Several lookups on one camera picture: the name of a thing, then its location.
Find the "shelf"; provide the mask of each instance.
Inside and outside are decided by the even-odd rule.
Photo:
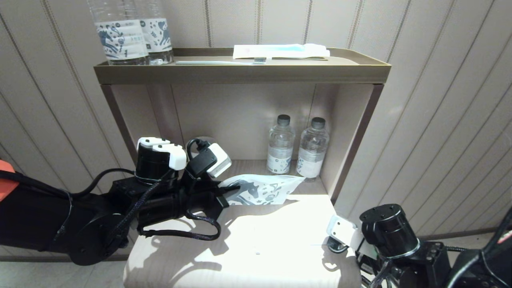
[[[297,161],[292,161],[291,172],[295,171]],[[233,160],[231,167],[226,170],[219,178],[214,180],[224,181],[230,177],[241,174],[259,174],[271,175],[267,170],[267,160]],[[293,195],[327,195],[324,184],[320,177],[315,182],[302,182],[293,191]]]
[[[331,57],[323,59],[273,59],[265,65],[187,65],[94,67],[100,84],[157,83],[358,83],[383,84],[391,65],[358,52],[329,48]],[[176,48],[175,60],[232,59],[232,48]]]

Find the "floor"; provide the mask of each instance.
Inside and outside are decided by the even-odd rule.
[[[482,248],[492,233],[439,240],[449,246]],[[449,252],[453,263],[456,252]],[[123,287],[125,261],[102,262],[92,266],[72,263],[0,262],[0,287]]]

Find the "toothbrush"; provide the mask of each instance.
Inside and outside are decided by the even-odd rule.
[[[233,61],[176,61],[176,65],[262,65],[266,63],[266,57],[255,57],[252,63]]]

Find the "printed plastic bag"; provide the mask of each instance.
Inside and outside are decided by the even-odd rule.
[[[229,205],[279,205],[304,179],[289,175],[242,174],[223,181],[219,187],[240,186],[224,195]]]

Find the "striped wallpaper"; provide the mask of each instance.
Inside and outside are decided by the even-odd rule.
[[[400,203],[434,235],[495,227],[510,207],[511,1],[163,2],[174,47],[318,43],[393,65],[340,215]],[[104,61],[93,27],[86,1],[0,2],[0,157],[70,191],[133,168],[92,69]],[[14,256],[58,255],[0,247]]]

